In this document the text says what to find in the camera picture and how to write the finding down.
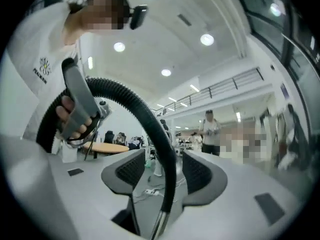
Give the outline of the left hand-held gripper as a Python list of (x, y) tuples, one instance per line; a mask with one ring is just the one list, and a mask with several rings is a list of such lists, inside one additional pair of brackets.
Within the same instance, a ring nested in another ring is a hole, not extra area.
[(60, 123), (60, 136), (70, 144), (84, 144), (94, 138), (112, 111), (106, 101), (94, 99), (73, 58), (66, 58), (61, 69), (74, 106), (67, 120)]

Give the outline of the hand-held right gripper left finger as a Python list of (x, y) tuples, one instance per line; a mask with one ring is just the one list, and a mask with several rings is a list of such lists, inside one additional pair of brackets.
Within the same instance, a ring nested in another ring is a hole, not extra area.
[(81, 236), (139, 236), (133, 191), (145, 170), (142, 149), (63, 163), (51, 155), (51, 172)]

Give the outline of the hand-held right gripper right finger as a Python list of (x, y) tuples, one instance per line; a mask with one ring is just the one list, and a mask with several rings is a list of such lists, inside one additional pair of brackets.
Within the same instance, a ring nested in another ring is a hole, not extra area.
[(275, 240), (301, 202), (275, 179), (248, 164), (185, 151), (187, 196), (163, 240)]

